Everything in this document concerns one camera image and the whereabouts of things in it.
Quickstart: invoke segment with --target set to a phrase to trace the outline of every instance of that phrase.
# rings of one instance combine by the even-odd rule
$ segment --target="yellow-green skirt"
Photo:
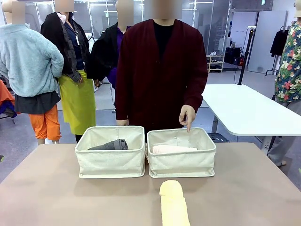
[[[87,128],[96,125],[94,84],[87,79],[84,70],[78,71],[83,83],[76,83],[62,75],[59,78],[64,121],[70,125],[71,133],[82,135]]]

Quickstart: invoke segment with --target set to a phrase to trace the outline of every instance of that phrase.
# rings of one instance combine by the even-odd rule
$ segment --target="brown table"
[[[191,226],[301,226],[301,193],[254,144],[216,144],[213,178],[178,178]],[[0,184],[0,226],[160,226],[166,179],[79,179],[75,145],[41,145]]]

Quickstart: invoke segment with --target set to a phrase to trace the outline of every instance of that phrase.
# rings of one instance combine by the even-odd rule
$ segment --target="maroon cardigan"
[[[175,20],[159,57],[153,20],[129,28],[123,38],[116,79],[116,119],[146,130],[181,128],[183,105],[197,112],[208,77],[203,37]]]

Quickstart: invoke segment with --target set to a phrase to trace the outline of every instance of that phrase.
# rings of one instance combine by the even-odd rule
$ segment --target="yellow folded cloth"
[[[165,181],[160,188],[162,226],[190,226],[186,201],[180,183]]]
[[[153,146],[152,152],[154,154],[164,154],[164,153],[176,153],[176,152],[193,152],[197,151],[194,147],[182,147],[175,145],[156,145]]]

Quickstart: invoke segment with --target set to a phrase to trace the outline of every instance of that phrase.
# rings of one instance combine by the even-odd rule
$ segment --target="light blue fleece jacket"
[[[0,74],[21,97],[57,89],[64,59],[57,47],[27,24],[0,26]]]

